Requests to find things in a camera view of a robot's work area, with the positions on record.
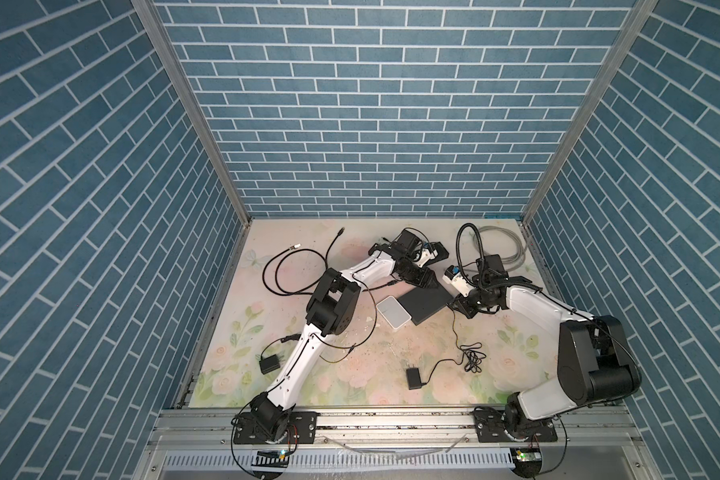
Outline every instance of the floral tablecloth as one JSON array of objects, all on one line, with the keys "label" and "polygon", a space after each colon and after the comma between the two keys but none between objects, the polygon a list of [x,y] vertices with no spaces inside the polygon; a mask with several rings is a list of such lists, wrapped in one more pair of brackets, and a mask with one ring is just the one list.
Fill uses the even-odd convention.
[{"label": "floral tablecloth", "polygon": [[[423,231],[431,241],[440,241],[450,253],[448,260],[433,264],[438,275],[455,264],[455,237],[463,220],[254,220],[250,235],[222,308],[216,331],[190,407],[235,407],[247,403],[278,375],[259,371],[261,350],[279,337],[297,333],[305,322],[307,296],[280,297],[262,284],[264,264],[289,245],[301,244],[325,252],[336,232],[346,228],[334,245],[328,263],[336,270],[355,265],[368,257],[368,248],[383,236],[391,239],[404,226]],[[496,225],[519,233],[514,220],[472,220],[478,226]],[[507,256],[514,245],[504,235],[483,233],[484,248]],[[462,236],[462,261],[477,257],[469,234]],[[268,271],[272,279],[273,262]],[[283,288],[297,290],[317,278],[324,270],[314,254],[296,254],[280,269]],[[528,254],[521,268],[513,272],[543,285],[533,259]],[[373,292],[377,302],[387,296],[400,296],[410,285],[399,283]],[[374,307],[368,293],[361,294],[349,328],[333,339],[336,345],[351,345],[366,337],[373,326]],[[488,355],[482,372],[465,372],[452,362],[442,363],[429,385],[408,390],[405,369],[417,366],[426,379],[437,360],[458,360],[451,331],[453,314],[448,308],[421,325],[407,322],[393,330],[383,317],[369,341],[337,364],[318,360],[298,399],[300,406],[375,406],[503,403],[512,392],[527,389],[553,376],[557,368],[557,338],[517,313],[478,314],[468,320],[456,313],[456,331],[463,344],[482,342]],[[296,342],[270,347],[267,355],[278,354],[285,362]],[[327,360],[338,360],[344,351],[326,348]]]}]

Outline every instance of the aluminum frame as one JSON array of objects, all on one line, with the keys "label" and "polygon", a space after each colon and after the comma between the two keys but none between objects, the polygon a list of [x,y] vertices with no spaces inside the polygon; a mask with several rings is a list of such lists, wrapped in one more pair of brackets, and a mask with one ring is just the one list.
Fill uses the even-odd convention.
[{"label": "aluminum frame", "polygon": [[[298,408],[318,413],[314,431],[316,442],[299,449],[331,451],[334,442],[358,448],[463,448],[512,447],[517,443],[480,444],[475,431],[472,406],[391,406]],[[237,408],[163,410],[157,419],[134,479],[160,477],[170,453],[229,450],[231,420]],[[640,433],[625,406],[596,406],[564,414],[568,446],[621,447],[635,480],[660,478]],[[565,444],[564,430],[557,424],[558,441],[542,442],[540,447]],[[256,446],[238,446],[247,451]]]},{"label": "aluminum frame", "polygon": [[197,137],[200,139],[206,154],[208,154],[208,159],[216,171],[216,175],[219,176],[219,180],[224,187],[227,197],[230,198],[232,207],[235,209],[235,212],[237,212],[243,225],[249,226],[251,216],[248,214],[246,205],[240,197],[240,192],[237,191],[237,188],[232,182],[230,170],[224,162],[224,157],[222,156],[218,143],[213,138],[208,120],[206,120],[206,116],[202,112],[195,94],[192,92],[190,81],[184,73],[176,51],[173,49],[173,45],[168,38],[168,31],[160,19],[160,14],[157,12],[153,0],[132,0],[131,3],[134,4],[136,14],[144,25],[146,36],[152,41],[155,52],[157,52],[157,56],[160,57],[166,74],[168,74],[168,79],[176,90],[176,94],[179,95],[179,100],[181,100],[181,103],[184,105],[184,110],[186,110],[186,114],[197,133]]},{"label": "aluminum frame", "polygon": [[226,263],[224,276],[222,277],[221,283],[219,283],[219,289],[216,291],[216,298],[213,299],[211,310],[208,312],[208,317],[197,338],[197,346],[192,352],[190,361],[187,363],[186,371],[182,375],[181,384],[176,391],[176,398],[172,401],[172,405],[176,408],[182,408],[189,404],[188,395],[190,394],[190,388],[193,380],[200,374],[202,362],[206,358],[208,346],[213,338],[213,332],[216,330],[216,324],[219,321],[219,315],[221,314],[221,309],[224,307],[226,296],[230,292],[232,278],[237,270],[237,265],[240,263],[240,257],[246,246],[246,240],[248,239],[250,230],[250,224],[245,225],[240,229],[237,238],[235,238],[235,249],[232,251]]},{"label": "aluminum frame", "polygon": [[616,72],[619,71],[621,63],[626,58],[626,54],[630,52],[632,44],[637,40],[637,35],[640,30],[643,29],[643,25],[648,20],[650,13],[656,6],[658,0],[637,0],[635,5],[630,10],[624,19],[624,24],[619,31],[619,36],[611,48],[608,49],[603,63],[600,66],[600,70],[597,71],[589,90],[584,96],[584,101],[581,102],[581,106],[576,110],[574,118],[570,121],[568,130],[563,134],[560,143],[557,145],[555,153],[552,155],[552,159],[547,165],[547,169],[539,181],[538,186],[530,196],[530,200],[523,208],[521,218],[523,222],[529,222],[536,215],[541,201],[547,192],[552,187],[557,174],[562,170],[565,162],[568,161],[570,152],[574,149],[576,142],[584,132],[586,124],[592,118],[592,114],[595,112],[597,105],[605,95],[610,82],[616,76]]},{"label": "aluminum frame", "polygon": [[557,285],[557,282],[552,275],[552,270],[550,270],[549,266],[547,265],[547,261],[541,254],[541,250],[539,250],[536,239],[534,238],[534,235],[530,232],[528,224],[525,222],[518,223],[520,224],[520,232],[523,235],[523,240],[525,240],[525,247],[528,249],[531,258],[534,259],[534,264],[538,268],[541,280],[544,282],[544,288],[546,289],[547,293],[549,293],[553,297],[562,298],[563,296],[560,294],[560,287]]}]

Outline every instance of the black power adapter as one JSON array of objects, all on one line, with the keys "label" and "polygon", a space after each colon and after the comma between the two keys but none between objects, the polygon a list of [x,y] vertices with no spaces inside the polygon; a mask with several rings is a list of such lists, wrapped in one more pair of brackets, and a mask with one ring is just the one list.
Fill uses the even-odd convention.
[{"label": "black power adapter", "polygon": [[421,389],[424,386],[417,368],[405,370],[405,376],[408,378],[408,390]]},{"label": "black power adapter", "polygon": [[280,368],[280,361],[277,359],[277,355],[270,355],[265,359],[259,360],[259,368],[262,370],[263,375],[278,370],[278,368]]}]

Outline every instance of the black cable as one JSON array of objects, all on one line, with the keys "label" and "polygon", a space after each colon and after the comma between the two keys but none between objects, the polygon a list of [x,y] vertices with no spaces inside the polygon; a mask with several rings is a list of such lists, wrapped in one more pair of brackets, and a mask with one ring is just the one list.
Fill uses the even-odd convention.
[{"label": "black cable", "polygon": [[542,291],[542,288],[540,286],[520,280],[502,280],[499,282],[491,282],[488,284],[488,288],[500,288],[502,286],[522,286],[524,288],[528,288],[529,290],[533,290],[535,293]]},{"label": "black cable", "polygon": [[371,328],[371,331],[370,331],[370,333],[368,334],[368,336],[366,336],[365,339],[364,339],[362,342],[360,342],[360,343],[355,343],[355,344],[352,345],[352,346],[332,345],[332,344],[330,344],[330,343],[327,343],[327,342],[323,341],[323,339],[321,339],[319,336],[314,335],[314,337],[315,337],[317,340],[320,340],[320,342],[322,342],[323,344],[325,344],[325,345],[327,345],[327,346],[330,346],[330,347],[333,347],[333,348],[339,349],[339,350],[347,350],[346,355],[344,355],[344,357],[342,357],[340,360],[336,360],[335,362],[332,362],[332,361],[330,361],[330,360],[326,360],[325,358],[323,358],[322,355],[320,355],[320,358],[323,359],[323,360],[325,360],[325,361],[328,362],[328,363],[339,363],[341,360],[344,360],[345,358],[347,358],[347,357],[349,356],[349,354],[352,353],[352,351],[353,351],[355,348],[357,348],[357,347],[359,347],[360,345],[362,345],[363,343],[367,342],[368,339],[371,338],[371,335],[373,335],[373,331],[376,330],[376,323],[378,322],[378,309],[376,308],[376,299],[374,298],[373,293],[371,293],[370,289],[368,288],[368,285],[365,285],[365,283],[363,283],[363,282],[361,282],[360,280],[356,279],[354,274],[352,274],[352,278],[355,280],[355,282],[361,283],[361,284],[365,287],[365,291],[368,292],[368,294],[371,296],[371,301],[373,302],[373,327]]},{"label": "black cable", "polygon": [[293,371],[293,369],[296,367],[296,364],[298,363],[298,359],[302,358],[302,353],[304,353],[304,350],[307,350],[307,345],[309,345],[309,339],[307,339],[307,341],[304,342],[304,346],[302,347],[302,350],[298,353],[298,355],[297,355],[297,357],[296,357],[296,361],[293,363],[293,365],[291,365],[291,369],[288,370],[288,373],[283,376],[282,380],[280,380],[277,385],[275,385],[275,386],[272,387],[271,389],[267,390],[267,393],[269,393],[269,392],[271,392],[272,390],[274,390],[274,389],[276,389],[277,387],[279,387],[280,384],[283,383],[283,382],[288,378],[288,375],[290,375],[291,372]]},{"label": "black cable", "polygon": [[397,283],[400,283],[402,280],[394,279],[390,280],[389,282],[385,283],[384,285],[374,286],[373,288],[369,288],[368,292],[373,292],[374,290],[380,290],[382,288],[387,288],[388,286],[395,285]]},{"label": "black cable", "polygon": [[371,265],[373,265],[374,262],[375,262],[376,260],[378,260],[378,258],[379,258],[381,255],[382,255],[382,252],[379,251],[379,252],[378,252],[378,255],[369,257],[368,260],[370,260],[370,262],[368,262],[368,264],[367,264],[366,266],[364,266],[363,268],[361,268],[360,270],[356,270],[355,272],[353,272],[353,273],[352,273],[352,278],[356,280],[355,274],[359,274],[360,272],[371,268]]},{"label": "black cable", "polygon": [[[509,230],[507,228],[503,228],[501,226],[493,226],[493,225],[481,226],[478,230],[480,231],[481,234],[483,232],[498,231],[498,232],[501,232],[502,234],[508,236],[509,239],[514,242],[515,253],[512,255],[509,255],[509,256],[501,257],[501,263],[504,264],[504,269],[507,272],[512,272],[514,270],[517,270],[518,268],[520,268],[523,265],[523,263],[525,262],[525,251],[528,249],[528,244],[523,246],[523,240],[520,238],[519,235],[517,235],[515,232],[513,232],[512,230]],[[477,237],[475,237],[473,240],[474,240],[475,246],[477,246],[478,245]],[[488,252],[482,252],[480,254],[483,256],[489,255]]]},{"label": "black cable", "polygon": [[556,466],[553,466],[549,470],[545,470],[543,472],[537,473],[536,476],[534,477],[534,479],[536,479],[536,477],[539,475],[544,475],[544,474],[547,474],[550,472],[554,472],[555,470],[557,470],[557,467],[559,467],[563,464],[563,460],[565,460],[565,454],[568,451],[568,431],[565,429],[565,424],[563,423],[563,419],[559,415],[557,415],[556,417],[557,418],[553,417],[553,419],[560,421],[560,425],[563,427],[563,433],[565,434],[565,447],[563,447],[563,456],[560,457],[560,461],[557,463]]},{"label": "black cable", "polygon": [[494,310],[494,311],[492,311],[492,312],[491,312],[490,310],[488,310],[488,309],[486,309],[486,310],[480,310],[480,309],[478,308],[478,312],[480,312],[480,313],[485,313],[486,315],[496,315],[497,313],[499,313],[500,310],[501,310],[501,306],[500,306],[500,305],[496,305],[496,310]]},{"label": "black cable", "polygon": [[284,337],[282,337],[282,338],[278,338],[277,340],[273,340],[272,343],[270,343],[268,346],[265,346],[265,347],[264,347],[264,350],[262,350],[261,358],[264,358],[264,352],[266,352],[266,350],[267,350],[270,346],[274,345],[275,343],[277,343],[277,342],[285,343],[285,342],[289,342],[289,341],[291,341],[291,340],[298,340],[298,339],[300,339],[300,338],[302,338],[302,334],[301,334],[301,333],[294,333],[293,335],[288,335],[288,336],[284,336]]},{"label": "black cable", "polygon": [[480,373],[483,371],[480,368],[480,364],[486,357],[486,355],[480,351],[480,349],[483,348],[483,344],[481,342],[476,342],[472,343],[471,345],[459,345],[458,333],[456,333],[456,312],[451,310],[451,313],[453,313],[454,316],[453,323],[451,323],[451,330],[454,332],[454,335],[456,335],[455,343],[456,348],[461,350],[461,360],[459,360],[458,362],[453,359],[438,360],[438,362],[434,364],[434,367],[432,367],[432,371],[429,373],[429,378],[422,385],[427,385],[429,381],[432,380],[432,374],[434,373],[434,370],[438,368],[438,365],[440,365],[441,362],[453,362],[456,365],[462,365],[464,364],[464,360],[467,360],[466,364],[464,364],[465,372]]},{"label": "black cable", "polygon": [[483,285],[483,268],[485,262],[479,261],[476,262],[478,264],[478,284],[476,285],[472,280],[469,278],[469,275],[463,273],[464,272],[464,264],[461,263],[461,233],[466,230],[467,228],[471,228],[474,232],[475,239],[477,239],[478,246],[480,248],[480,255],[482,255],[483,252],[483,241],[480,238],[480,230],[474,225],[474,224],[464,224],[461,226],[461,228],[458,229],[458,232],[456,233],[456,264],[458,265],[458,270],[461,272],[464,279],[472,286],[476,286],[480,290],[484,290]]},{"label": "black cable", "polygon": [[258,476],[256,476],[255,473],[245,470],[244,467],[242,465],[240,465],[240,462],[237,461],[237,457],[235,456],[235,432],[237,432],[237,421],[240,418],[242,411],[245,410],[246,407],[249,406],[252,401],[253,401],[253,398],[251,398],[247,404],[245,404],[244,406],[242,406],[242,408],[240,408],[240,411],[237,413],[237,415],[232,417],[232,435],[230,438],[230,453],[232,454],[232,460],[235,461],[235,465],[237,465],[238,468],[240,468],[240,470],[243,470],[245,473],[247,473],[248,475],[251,475],[254,478],[259,478]]},{"label": "black cable", "polygon": [[[280,286],[280,283],[278,282],[277,276],[278,276],[278,273],[279,273],[279,271],[280,271],[280,266],[282,266],[283,262],[285,262],[286,259],[287,259],[290,255],[300,254],[301,252],[312,252],[313,254],[315,254],[315,255],[317,255],[317,256],[320,257],[320,259],[321,259],[322,262],[323,262],[323,265],[325,266],[325,268],[326,268],[326,270],[327,270],[327,269],[328,269],[328,254],[331,253],[331,248],[333,248],[333,245],[336,243],[336,240],[337,240],[343,233],[344,233],[344,227],[342,227],[342,228],[338,231],[338,233],[336,234],[336,236],[333,237],[333,241],[331,242],[330,245],[328,245],[328,249],[326,250],[326,254],[325,254],[325,255],[323,255],[323,254],[321,254],[320,252],[317,252],[316,250],[313,250],[313,249],[311,249],[311,248],[296,248],[295,246],[289,246],[288,248],[286,248],[285,250],[283,250],[283,251],[280,252],[279,254],[273,256],[271,259],[269,259],[269,262],[267,262],[267,263],[264,265],[264,268],[262,269],[262,283],[264,283],[264,287],[265,287],[267,290],[269,290],[270,293],[274,293],[275,295],[278,295],[278,296],[312,295],[314,292],[305,292],[305,290],[310,289],[310,288],[312,288],[313,286],[317,285],[317,282],[320,281],[320,278],[317,278],[317,280],[315,280],[314,282],[312,282],[312,283],[310,283],[309,285],[305,286],[304,288],[300,288],[300,289],[298,289],[298,290],[295,290],[295,291],[291,292],[291,291],[288,291],[288,290],[285,290],[284,288],[282,288],[282,286]],[[286,252],[290,252],[290,253],[288,253],[288,254],[285,255],[283,258],[281,258],[280,261],[278,262],[277,266],[275,267],[275,285],[276,285],[277,288],[280,290],[279,292],[276,292],[276,291],[274,291],[274,290],[269,286],[269,284],[266,282],[266,271],[267,271],[267,269],[269,268],[269,265],[270,265],[273,261],[275,261],[276,258],[278,258],[280,255],[285,254]]]},{"label": "black cable", "polygon": [[604,400],[604,402],[618,402],[619,400],[624,400],[624,398],[627,398],[628,396],[633,395],[634,393],[637,392],[637,390],[640,389],[640,384],[643,383],[643,373],[640,371],[640,368],[639,368],[638,365],[637,365],[637,360],[636,360],[635,357],[632,355],[632,352],[631,352],[631,351],[629,351],[624,345],[622,345],[620,341],[616,340],[613,335],[611,335],[611,334],[608,333],[607,331],[603,330],[603,328],[601,328],[600,326],[598,326],[598,325],[595,323],[594,319],[589,318],[589,317],[586,316],[586,315],[582,315],[581,313],[579,313],[578,310],[576,310],[576,309],[573,308],[573,307],[569,308],[568,306],[563,305],[562,303],[556,301],[554,298],[552,298],[551,296],[549,296],[549,295],[547,295],[546,293],[544,293],[543,291],[541,291],[540,288],[537,290],[536,293],[541,293],[542,295],[544,295],[544,296],[547,298],[548,301],[550,301],[550,302],[554,303],[555,305],[557,305],[558,307],[566,310],[566,312],[570,313],[571,315],[578,315],[578,316],[580,316],[581,318],[585,319],[587,322],[589,322],[589,323],[591,323],[592,325],[594,325],[594,326],[597,328],[598,331],[604,333],[606,336],[608,336],[608,338],[610,338],[610,340],[611,340],[613,343],[615,343],[616,345],[618,345],[619,347],[621,347],[621,349],[630,357],[630,360],[632,360],[632,363],[634,363],[634,365],[635,365],[635,370],[637,371],[637,387],[635,387],[634,389],[632,389],[631,392],[627,393],[627,394],[624,395],[624,396],[621,396],[621,397],[619,397],[619,398],[612,398],[612,399],[609,399],[609,400]]},{"label": "black cable", "polygon": [[428,244],[431,243],[431,242],[429,241],[429,238],[427,238],[427,236],[424,235],[424,232],[422,232],[421,230],[416,230],[416,229],[413,228],[412,226],[406,226],[406,227],[404,228],[404,230],[412,230],[412,231],[414,231],[414,232],[417,232],[417,233],[419,233],[419,234],[422,235],[422,237],[424,238],[424,240],[426,240],[426,242],[427,242]]}]

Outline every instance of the blue brick wallpaper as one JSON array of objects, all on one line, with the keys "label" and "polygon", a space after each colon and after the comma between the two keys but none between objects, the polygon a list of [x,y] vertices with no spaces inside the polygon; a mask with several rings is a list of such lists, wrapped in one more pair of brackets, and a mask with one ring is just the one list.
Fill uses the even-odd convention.
[{"label": "blue brick wallpaper", "polygon": [[634,0],[158,0],[254,216],[518,216]]},{"label": "blue brick wallpaper", "polygon": [[133,472],[239,228],[128,0],[0,0],[0,480]]},{"label": "blue brick wallpaper", "polygon": [[531,229],[564,297],[626,320],[664,478],[720,478],[720,0],[660,0]]}]

